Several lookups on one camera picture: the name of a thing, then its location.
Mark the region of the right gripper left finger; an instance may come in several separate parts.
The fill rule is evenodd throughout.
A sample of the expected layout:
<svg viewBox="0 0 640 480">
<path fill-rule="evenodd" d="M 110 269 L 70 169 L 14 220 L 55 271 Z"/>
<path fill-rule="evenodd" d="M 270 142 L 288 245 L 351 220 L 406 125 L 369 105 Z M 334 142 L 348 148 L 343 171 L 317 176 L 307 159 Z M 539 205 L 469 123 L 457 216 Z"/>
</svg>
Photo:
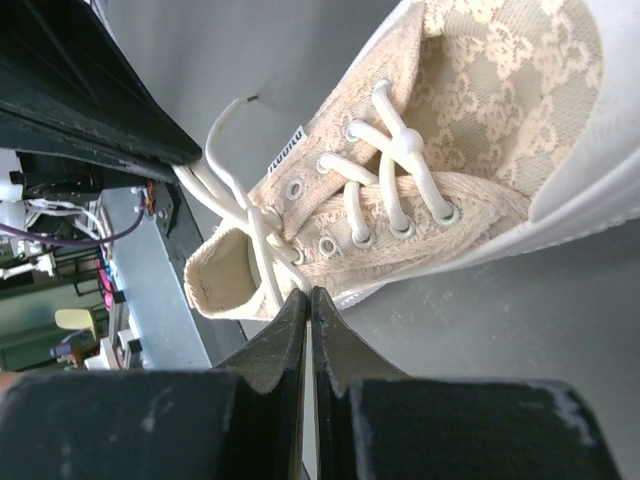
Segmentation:
<svg viewBox="0 0 640 480">
<path fill-rule="evenodd" d="M 216 367 L 22 375 L 1 398 L 5 479 L 298 479 L 308 298 Z"/>
</svg>

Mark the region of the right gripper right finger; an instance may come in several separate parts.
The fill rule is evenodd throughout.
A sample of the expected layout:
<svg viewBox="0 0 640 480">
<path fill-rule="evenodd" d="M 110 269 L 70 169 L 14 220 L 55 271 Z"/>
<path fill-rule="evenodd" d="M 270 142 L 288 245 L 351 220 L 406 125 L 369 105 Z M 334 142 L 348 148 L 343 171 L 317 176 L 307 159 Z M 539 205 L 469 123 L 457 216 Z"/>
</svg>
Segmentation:
<svg viewBox="0 0 640 480">
<path fill-rule="evenodd" d="M 426 379 L 391 364 L 310 296 L 322 479 L 616 479 L 600 426 L 569 385 Z"/>
</svg>

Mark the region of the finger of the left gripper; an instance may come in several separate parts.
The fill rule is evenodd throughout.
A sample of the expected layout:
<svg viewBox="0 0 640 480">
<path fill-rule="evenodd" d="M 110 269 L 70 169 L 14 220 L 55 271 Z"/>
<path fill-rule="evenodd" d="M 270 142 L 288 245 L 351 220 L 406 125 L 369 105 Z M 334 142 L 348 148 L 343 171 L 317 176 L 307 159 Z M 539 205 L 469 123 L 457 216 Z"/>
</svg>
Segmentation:
<svg viewBox="0 0 640 480">
<path fill-rule="evenodd" d="M 154 180 L 202 155 L 85 1 L 2 2 L 1 146 Z"/>
</svg>

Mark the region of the white shoelace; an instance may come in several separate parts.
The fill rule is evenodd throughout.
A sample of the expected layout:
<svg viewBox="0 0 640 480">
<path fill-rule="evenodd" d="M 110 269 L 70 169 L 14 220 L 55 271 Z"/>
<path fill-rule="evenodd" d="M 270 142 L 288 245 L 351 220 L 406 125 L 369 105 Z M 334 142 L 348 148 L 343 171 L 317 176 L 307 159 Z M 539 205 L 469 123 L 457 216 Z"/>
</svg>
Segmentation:
<svg viewBox="0 0 640 480">
<path fill-rule="evenodd" d="M 399 238 L 408 238 L 415 232 L 413 221 L 404 213 L 397 193 L 393 165 L 400 165 L 413 178 L 424 204 L 433 220 L 444 227 L 459 222 L 460 210 L 444 198 L 427 167 L 422 148 L 422 136 L 408 127 L 392 105 L 389 93 L 392 82 L 380 80 L 371 93 L 372 104 L 391 134 L 386 137 L 366 122 L 356 119 L 349 123 L 345 138 L 349 142 L 363 141 L 381 153 L 379 172 L 373 174 L 336 153 L 324 153 L 318 161 L 320 173 L 336 172 L 347 183 L 343 190 L 343 202 L 348 223 L 352 229 L 352 242 L 364 248 L 374 240 L 374 231 L 368 227 L 360 208 L 359 189 L 362 186 L 378 185 L 382 195 L 391 233 Z M 217 160 L 215 143 L 225 122 L 238 109 L 258 99 L 256 95 L 234 99 L 217 117 L 212 125 L 204 148 L 205 163 L 196 161 L 173 169 L 179 182 L 204 206 L 249 236 L 257 264 L 259 278 L 266 287 L 268 296 L 277 306 L 284 300 L 276 278 L 276 263 L 287 270 L 287 275 L 303 289 L 310 285 L 298 269 L 303 254 L 285 246 L 279 232 L 280 217 L 273 211 L 264 210 L 249 199 L 241 183 Z"/>
</svg>

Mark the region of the beige lace sneaker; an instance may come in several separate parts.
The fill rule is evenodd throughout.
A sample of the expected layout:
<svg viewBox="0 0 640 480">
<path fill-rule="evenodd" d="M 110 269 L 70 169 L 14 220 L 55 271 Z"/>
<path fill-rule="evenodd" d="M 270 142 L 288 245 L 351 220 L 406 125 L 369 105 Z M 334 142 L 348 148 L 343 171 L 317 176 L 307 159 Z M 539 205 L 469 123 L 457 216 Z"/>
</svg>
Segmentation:
<svg viewBox="0 0 640 480">
<path fill-rule="evenodd" d="M 320 173 L 336 153 L 377 174 L 381 153 L 345 130 L 386 137 L 371 93 L 423 138 L 440 193 L 460 210 L 437 224 L 412 176 L 393 165 L 408 238 L 394 236 L 378 185 L 359 189 L 373 242 L 352 242 L 347 180 Z M 639 5 L 635 1 L 402 1 L 378 27 L 264 178 L 246 189 L 300 251 L 303 289 L 276 263 L 283 300 L 322 287 L 351 307 L 387 284 L 580 239 L 639 215 Z M 184 291 L 209 319 L 268 321 L 282 306 L 259 278 L 249 236 L 220 216 L 187 260 Z"/>
</svg>

